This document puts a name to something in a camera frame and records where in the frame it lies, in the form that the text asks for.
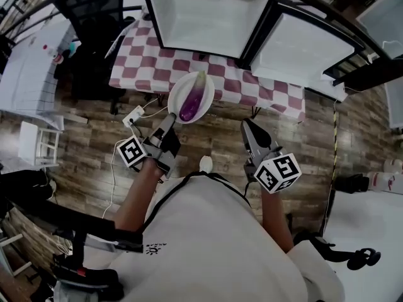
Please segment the purple eggplant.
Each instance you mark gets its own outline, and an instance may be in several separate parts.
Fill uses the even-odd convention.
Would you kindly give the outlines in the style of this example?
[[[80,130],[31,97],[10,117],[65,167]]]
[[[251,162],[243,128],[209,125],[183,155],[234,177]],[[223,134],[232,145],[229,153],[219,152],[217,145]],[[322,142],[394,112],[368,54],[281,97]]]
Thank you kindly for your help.
[[[206,79],[206,73],[204,71],[199,71],[195,82],[179,111],[179,117],[181,120],[188,122],[197,114],[205,93]]]

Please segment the white grid-pattern table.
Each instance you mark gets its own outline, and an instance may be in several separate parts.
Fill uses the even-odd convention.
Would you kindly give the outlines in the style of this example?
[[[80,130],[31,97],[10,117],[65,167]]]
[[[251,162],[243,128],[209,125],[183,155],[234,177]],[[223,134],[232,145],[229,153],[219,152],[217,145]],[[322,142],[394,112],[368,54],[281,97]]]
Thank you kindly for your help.
[[[64,130],[64,117],[55,109],[57,64],[42,47],[50,45],[62,53],[69,49],[74,34],[65,20],[44,26],[14,46],[0,78],[0,111],[43,120]]]

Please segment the black mesh office chair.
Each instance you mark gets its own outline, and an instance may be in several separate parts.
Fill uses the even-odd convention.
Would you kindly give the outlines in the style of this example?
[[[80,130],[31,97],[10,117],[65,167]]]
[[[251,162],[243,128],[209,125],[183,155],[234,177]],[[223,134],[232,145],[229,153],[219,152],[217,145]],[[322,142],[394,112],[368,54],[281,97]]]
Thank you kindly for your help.
[[[123,0],[55,0],[55,5],[81,43],[68,61],[72,98],[110,101],[110,113],[117,114],[125,90],[110,86],[110,77],[121,32],[134,18],[124,17]]]

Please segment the white stool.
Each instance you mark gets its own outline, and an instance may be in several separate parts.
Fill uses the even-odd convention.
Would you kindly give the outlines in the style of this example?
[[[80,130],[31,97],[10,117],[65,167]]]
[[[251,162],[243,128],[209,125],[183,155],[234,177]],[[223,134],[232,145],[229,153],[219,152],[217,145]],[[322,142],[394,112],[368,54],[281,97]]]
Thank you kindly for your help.
[[[18,157],[35,168],[57,167],[62,132],[23,121],[20,127]]]

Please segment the white bags with red print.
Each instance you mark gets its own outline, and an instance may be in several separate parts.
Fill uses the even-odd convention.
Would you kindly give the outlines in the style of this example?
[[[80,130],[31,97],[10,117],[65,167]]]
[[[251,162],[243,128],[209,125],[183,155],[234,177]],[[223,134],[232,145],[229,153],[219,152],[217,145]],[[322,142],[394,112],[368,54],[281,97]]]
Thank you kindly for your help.
[[[403,195],[403,160],[386,160],[381,172],[369,172],[369,186],[372,191],[385,191]]]

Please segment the person's right white shoe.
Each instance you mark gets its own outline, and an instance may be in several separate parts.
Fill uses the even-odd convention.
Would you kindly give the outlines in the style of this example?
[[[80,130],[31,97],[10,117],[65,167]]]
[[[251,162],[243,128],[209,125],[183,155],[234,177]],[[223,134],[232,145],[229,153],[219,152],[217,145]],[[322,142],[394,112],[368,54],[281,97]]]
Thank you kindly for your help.
[[[213,170],[212,158],[210,156],[204,155],[199,163],[199,171],[206,172],[208,174],[211,173],[212,170]]]

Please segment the person in white coat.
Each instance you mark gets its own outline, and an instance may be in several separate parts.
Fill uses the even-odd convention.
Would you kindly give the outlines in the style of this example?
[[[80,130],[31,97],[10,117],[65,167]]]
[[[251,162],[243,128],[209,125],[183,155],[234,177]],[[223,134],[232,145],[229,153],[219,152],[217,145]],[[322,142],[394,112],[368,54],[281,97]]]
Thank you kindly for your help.
[[[146,216],[144,250],[86,247],[84,266],[117,272],[122,302],[344,302],[331,266],[304,240],[285,252],[231,183],[168,181]]]

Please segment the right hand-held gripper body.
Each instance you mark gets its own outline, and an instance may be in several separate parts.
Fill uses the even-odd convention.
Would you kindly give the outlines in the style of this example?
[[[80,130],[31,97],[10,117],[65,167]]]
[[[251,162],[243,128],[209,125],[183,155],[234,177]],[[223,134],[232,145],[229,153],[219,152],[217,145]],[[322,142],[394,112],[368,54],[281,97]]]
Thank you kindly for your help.
[[[249,182],[258,182],[269,194],[287,189],[302,175],[295,156],[283,148],[248,158],[244,170]]]

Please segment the black bag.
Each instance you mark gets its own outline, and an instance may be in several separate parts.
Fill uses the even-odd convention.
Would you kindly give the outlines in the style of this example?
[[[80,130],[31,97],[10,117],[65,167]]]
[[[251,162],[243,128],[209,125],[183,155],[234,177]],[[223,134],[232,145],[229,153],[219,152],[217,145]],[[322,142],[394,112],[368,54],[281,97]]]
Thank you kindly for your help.
[[[363,174],[355,174],[352,176],[338,176],[333,188],[336,191],[353,194],[355,192],[366,192],[368,190],[370,178]]]

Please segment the yellow black striped floor tape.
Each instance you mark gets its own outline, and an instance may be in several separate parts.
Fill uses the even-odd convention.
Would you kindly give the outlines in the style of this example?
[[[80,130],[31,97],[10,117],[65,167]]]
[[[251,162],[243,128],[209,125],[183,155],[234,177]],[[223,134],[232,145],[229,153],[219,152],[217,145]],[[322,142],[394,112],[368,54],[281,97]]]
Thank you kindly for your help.
[[[333,161],[333,168],[332,168],[332,181],[331,184],[333,184],[335,175],[336,175],[336,164],[337,164],[337,152],[338,152],[338,123],[337,123],[337,111],[336,108],[334,107],[333,111],[333,123],[334,123],[334,161]]]

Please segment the white plate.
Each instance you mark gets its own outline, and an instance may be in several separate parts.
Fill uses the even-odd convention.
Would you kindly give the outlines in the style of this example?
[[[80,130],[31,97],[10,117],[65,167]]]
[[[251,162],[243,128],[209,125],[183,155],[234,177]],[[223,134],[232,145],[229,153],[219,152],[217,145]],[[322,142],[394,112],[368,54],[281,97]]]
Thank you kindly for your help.
[[[167,110],[169,113],[174,113],[176,115],[177,123],[194,123],[195,121],[199,120],[212,105],[213,97],[215,95],[215,85],[212,81],[212,78],[209,75],[206,75],[205,92],[203,93],[200,106],[195,116],[189,121],[184,121],[179,117],[180,109],[189,95],[191,88],[196,81],[196,77],[197,72],[188,73],[180,78],[171,89],[167,101]]]

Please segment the person's right forearm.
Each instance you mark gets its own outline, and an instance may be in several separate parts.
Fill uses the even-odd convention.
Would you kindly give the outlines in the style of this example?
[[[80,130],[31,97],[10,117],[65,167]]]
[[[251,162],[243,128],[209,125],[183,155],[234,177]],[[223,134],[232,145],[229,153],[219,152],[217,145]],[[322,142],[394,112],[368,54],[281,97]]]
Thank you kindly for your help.
[[[293,248],[291,231],[283,210],[283,202],[278,194],[270,194],[261,188],[262,226],[278,246],[288,253]]]

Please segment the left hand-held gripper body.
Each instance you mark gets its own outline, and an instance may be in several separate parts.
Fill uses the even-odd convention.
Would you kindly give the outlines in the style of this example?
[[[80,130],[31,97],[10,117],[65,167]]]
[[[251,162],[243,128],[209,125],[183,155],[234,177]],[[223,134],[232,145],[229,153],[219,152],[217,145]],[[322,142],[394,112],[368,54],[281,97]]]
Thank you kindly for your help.
[[[132,136],[116,148],[127,167],[133,168],[146,158],[151,158],[156,162],[157,167],[164,172],[165,178],[169,179],[180,146],[173,127],[168,129],[159,127],[143,141]]]

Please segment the black device with red button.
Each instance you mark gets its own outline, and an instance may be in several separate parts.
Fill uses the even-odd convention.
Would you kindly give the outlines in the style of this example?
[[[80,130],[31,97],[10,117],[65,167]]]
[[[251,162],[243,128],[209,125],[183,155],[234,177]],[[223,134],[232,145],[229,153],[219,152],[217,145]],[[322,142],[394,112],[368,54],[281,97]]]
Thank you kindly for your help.
[[[55,256],[52,272],[68,288],[95,293],[99,301],[119,301],[124,296],[123,286],[113,269],[88,269],[73,262],[72,256],[59,255]]]

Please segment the black white mini refrigerator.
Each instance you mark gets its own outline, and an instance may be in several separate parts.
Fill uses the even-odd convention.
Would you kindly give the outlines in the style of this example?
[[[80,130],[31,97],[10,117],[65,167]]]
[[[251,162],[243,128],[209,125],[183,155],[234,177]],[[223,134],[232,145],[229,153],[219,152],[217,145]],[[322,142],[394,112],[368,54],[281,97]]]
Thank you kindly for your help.
[[[306,87],[365,47],[292,0],[145,1],[161,47],[228,57],[262,79]]]

